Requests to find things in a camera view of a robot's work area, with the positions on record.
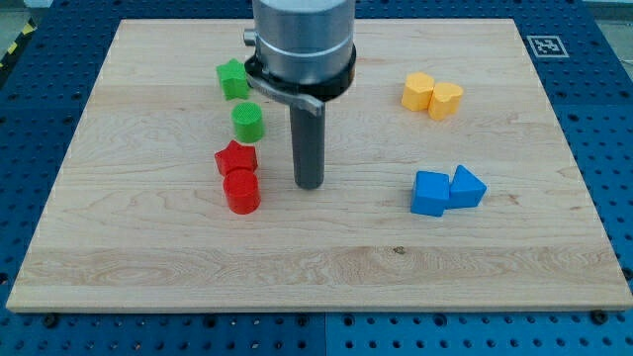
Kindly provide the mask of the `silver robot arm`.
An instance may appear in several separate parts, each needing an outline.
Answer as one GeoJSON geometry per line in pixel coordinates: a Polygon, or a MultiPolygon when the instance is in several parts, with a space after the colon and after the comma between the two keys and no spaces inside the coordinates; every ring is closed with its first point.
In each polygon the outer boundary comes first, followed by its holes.
{"type": "Polygon", "coordinates": [[[325,103],[355,76],[353,0],[254,0],[248,84],[290,110],[294,179],[316,189],[324,175],[325,103]]]}

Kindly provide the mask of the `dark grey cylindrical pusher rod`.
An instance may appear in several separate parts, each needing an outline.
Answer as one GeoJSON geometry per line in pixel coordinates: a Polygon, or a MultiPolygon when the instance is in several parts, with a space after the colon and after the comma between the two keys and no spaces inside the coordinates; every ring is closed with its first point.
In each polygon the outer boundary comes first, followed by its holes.
{"type": "Polygon", "coordinates": [[[324,116],[290,107],[295,183],[302,189],[318,188],[324,175],[324,116]]]}

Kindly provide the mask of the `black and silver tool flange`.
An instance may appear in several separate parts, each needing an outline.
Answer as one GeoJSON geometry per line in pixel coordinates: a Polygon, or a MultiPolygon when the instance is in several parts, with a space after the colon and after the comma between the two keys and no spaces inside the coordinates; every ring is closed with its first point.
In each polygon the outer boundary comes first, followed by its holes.
{"type": "Polygon", "coordinates": [[[289,107],[307,111],[313,116],[323,116],[325,102],[342,95],[352,84],[355,76],[356,47],[352,47],[346,66],[335,76],[316,84],[287,82],[265,72],[254,54],[244,64],[250,87],[264,96],[289,107]]]}

